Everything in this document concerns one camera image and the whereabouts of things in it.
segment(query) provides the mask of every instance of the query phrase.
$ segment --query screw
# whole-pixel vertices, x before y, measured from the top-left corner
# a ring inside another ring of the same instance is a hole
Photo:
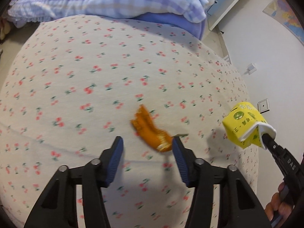
[[[97,165],[99,163],[100,163],[100,159],[92,159],[91,160],[91,164],[93,164],[93,165]]]
[[[61,172],[65,172],[67,170],[67,166],[66,165],[61,165],[59,168],[58,168],[59,171]]]
[[[231,164],[228,166],[228,169],[231,171],[236,171],[238,168],[235,165]]]
[[[197,158],[197,159],[195,159],[195,161],[194,161],[196,164],[199,164],[199,165],[202,165],[202,164],[204,164],[204,160],[203,159],[201,159],[201,158]]]

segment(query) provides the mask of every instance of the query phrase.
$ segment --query plaid blanket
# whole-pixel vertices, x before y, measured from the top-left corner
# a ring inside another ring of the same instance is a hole
[[[112,18],[133,18],[141,14],[174,13],[188,21],[206,19],[205,9],[214,0],[17,0],[8,10],[12,21],[51,21],[89,14]]]

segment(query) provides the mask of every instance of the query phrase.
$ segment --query blue gripper pad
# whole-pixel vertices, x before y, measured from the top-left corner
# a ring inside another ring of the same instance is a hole
[[[120,162],[121,155],[124,150],[124,141],[120,136],[117,136],[111,146],[106,149],[100,155],[100,161],[102,162],[102,168],[105,170],[105,184],[106,188],[113,182],[117,168]]]
[[[187,187],[193,187],[194,176],[194,161],[196,159],[192,150],[187,149],[183,146],[180,138],[175,136],[172,140],[172,151],[178,166],[178,170],[182,181]]]

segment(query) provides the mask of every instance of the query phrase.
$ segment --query bed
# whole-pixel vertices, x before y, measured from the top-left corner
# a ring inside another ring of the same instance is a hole
[[[221,124],[246,85],[235,67],[184,30],[132,19],[78,15],[41,23],[0,92],[0,198],[16,227],[62,164],[125,151],[104,189],[112,227],[183,227],[193,189],[171,152],[148,147],[130,124],[144,104],[156,125],[213,165],[239,167],[256,190],[257,147],[241,150]],[[84,227],[81,191],[79,227]],[[214,197],[212,225],[217,222]]]

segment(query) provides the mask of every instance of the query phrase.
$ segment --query orange snack wrapper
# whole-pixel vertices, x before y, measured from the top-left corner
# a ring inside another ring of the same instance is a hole
[[[172,150],[172,137],[165,131],[158,129],[144,105],[140,105],[131,124],[139,136],[153,149],[158,152]]]

